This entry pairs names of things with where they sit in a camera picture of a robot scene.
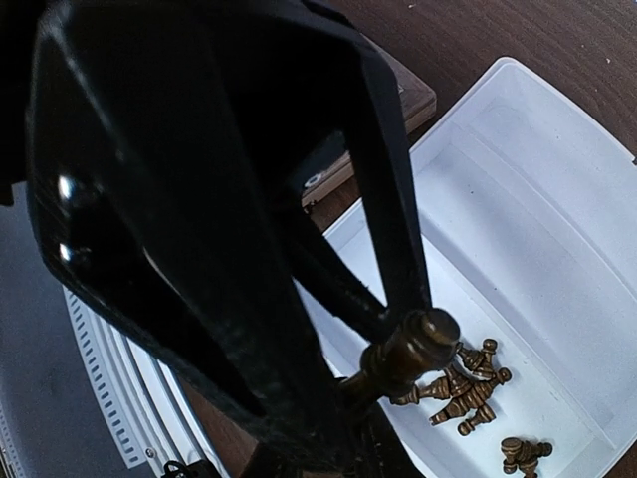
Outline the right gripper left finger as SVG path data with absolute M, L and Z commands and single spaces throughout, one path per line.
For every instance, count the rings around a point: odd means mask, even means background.
M 39 20 L 29 212 L 52 274 L 290 463 L 356 441 L 203 20 L 156 1 L 59 1 Z

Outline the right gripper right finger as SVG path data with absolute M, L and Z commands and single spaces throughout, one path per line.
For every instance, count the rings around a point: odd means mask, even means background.
M 304 165 L 317 172 L 349 154 L 385 299 L 353 275 L 305 212 L 298 215 L 298 279 L 341 319 L 427 312 L 431 291 L 395 75 L 339 12 L 320 1 L 303 1 L 300 8 Z

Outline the white plastic compartment tray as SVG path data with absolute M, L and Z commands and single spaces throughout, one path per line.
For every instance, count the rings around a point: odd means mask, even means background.
M 547 440 L 543 477 L 601 477 L 636 440 L 636 158 L 501 58 L 411 150 L 433 303 L 499 344 L 513 378 L 461 436 L 433 400 L 385 412 L 429 477 L 499 477 L 501 441 Z

